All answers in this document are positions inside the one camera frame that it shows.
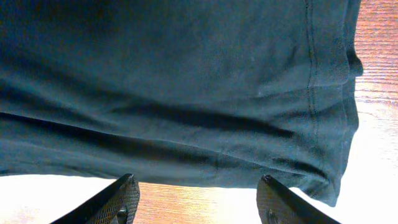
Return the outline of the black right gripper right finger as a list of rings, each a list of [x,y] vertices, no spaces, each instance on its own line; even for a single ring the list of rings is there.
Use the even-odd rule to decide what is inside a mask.
[[[340,224],[271,175],[261,177],[256,203],[262,224]]]

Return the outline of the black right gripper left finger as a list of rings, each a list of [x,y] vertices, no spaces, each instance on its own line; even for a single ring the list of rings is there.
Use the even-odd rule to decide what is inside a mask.
[[[52,224],[133,224],[139,199],[138,183],[125,174]]]

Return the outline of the dark green t-shirt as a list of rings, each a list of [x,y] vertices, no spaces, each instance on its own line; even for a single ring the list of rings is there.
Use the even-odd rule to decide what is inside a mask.
[[[335,206],[357,0],[1,2],[1,174],[249,188]]]

